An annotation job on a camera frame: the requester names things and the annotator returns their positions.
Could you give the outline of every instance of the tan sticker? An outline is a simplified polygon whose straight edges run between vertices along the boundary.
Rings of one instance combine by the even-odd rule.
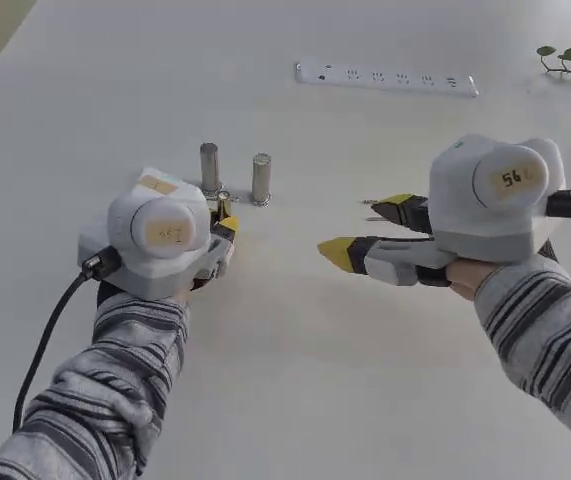
[[[152,177],[151,175],[145,175],[138,181],[138,184],[147,188],[151,188],[161,195],[169,195],[178,188],[176,185],[164,182],[163,180],[159,180],[158,178]]]
[[[145,226],[145,238],[151,247],[182,245],[189,234],[189,222],[185,220],[156,220]]]
[[[543,171],[538,163],[521,162],[490,175],[490,183],[494,186],[499,200],[537,186],[543,180]]]

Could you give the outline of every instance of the gray striped sleeve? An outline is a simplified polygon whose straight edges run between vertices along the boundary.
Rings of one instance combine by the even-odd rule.
[[[509,379],[571,429],[571,280],[537,256],[479,288],[476,312]]]
[[[183,363],[188,310],[125,293],[97,313],[92,345],[55,372],[0,448],[3,479],[142,474]]]

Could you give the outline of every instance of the sticker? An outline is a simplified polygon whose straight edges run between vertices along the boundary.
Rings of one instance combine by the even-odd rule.
[[[496,196],[502,200],[539,185],[543,180],[543,171],[536,162],[521,162],[490,175]]]
[[[158,178],[152,177],[151,175],[145,175],[142,177],[138,181],[138,185],[150,188],[160,193],[161,195],[169,195],[178,188],[176,185],[172,185],[171,183],[159,180]]]
[[[151,247],[183,245],[190,233],[186,220],[155,220],[145,226],[145,239]]]

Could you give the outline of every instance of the electrical outlet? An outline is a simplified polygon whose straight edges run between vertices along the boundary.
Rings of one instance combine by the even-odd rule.
[[[477,97],[479,95],[474,79],[469,75],[418,75],[414,72],[391,67],[364,68],[302,61],[296,64],[296,79],[300,83],[311,85],[445,93],[464,97]]]

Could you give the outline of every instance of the table surface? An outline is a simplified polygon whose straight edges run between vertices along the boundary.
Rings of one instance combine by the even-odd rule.
[[[555,139],[571,186],[571,79],[542,74],[546,43],[571,46],[571,2],[41,0],[0,55],[0,443],[79,226],[141,166],[197,181],[211,141],[232,190],[271,154],[273,200],[234,206],[148,478],[571,478],[571,433],[509,384],[470,305],[316,251],[401,234],[359,201],[425,193],[468,132]],[[303,57],[472,74],[481,96],[303,86]],[[571,222],[553,241],[571,273]],[[35,389],[88,344],[93,295]]]

